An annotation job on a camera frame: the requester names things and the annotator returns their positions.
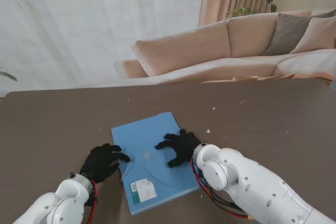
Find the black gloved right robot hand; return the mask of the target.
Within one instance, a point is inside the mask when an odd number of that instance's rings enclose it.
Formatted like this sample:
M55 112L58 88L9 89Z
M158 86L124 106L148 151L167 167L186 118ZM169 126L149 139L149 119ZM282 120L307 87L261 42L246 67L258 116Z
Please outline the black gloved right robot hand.
M167 163L169 168L174 168L189 162L193 157L194 151L199 146L205 146L205 142L201 142L193 132L186 132L180 129L179 135L167 133L164 141L155 146L156 150L163 148L171 148L175 151L176 157Z

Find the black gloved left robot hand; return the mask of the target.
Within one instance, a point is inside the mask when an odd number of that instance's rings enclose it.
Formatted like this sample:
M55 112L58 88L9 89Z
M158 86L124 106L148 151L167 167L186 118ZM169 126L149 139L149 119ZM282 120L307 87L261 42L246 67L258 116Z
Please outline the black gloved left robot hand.
M101 183L110 177L119 168L118 161L129 163L129 156L123 154L118 145L105 143L96 146L90 151L79 174L92 179L95 183Z

